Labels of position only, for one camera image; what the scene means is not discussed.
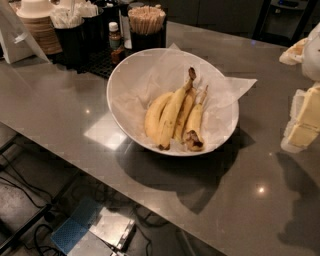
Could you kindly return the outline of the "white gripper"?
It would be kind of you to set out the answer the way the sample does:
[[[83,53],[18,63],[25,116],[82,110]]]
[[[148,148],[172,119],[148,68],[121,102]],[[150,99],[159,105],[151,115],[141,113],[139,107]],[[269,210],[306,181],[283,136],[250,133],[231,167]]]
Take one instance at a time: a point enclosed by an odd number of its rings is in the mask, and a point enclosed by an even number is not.
[[[302,73],[312,81],[320,81],[320,23],[279,57],[286,65],[302,63]],[[281,148],[290,153],[307,149],[320,135],[320,84],[307,91],[298,89],[290,109],[290,121],[284,131]]]

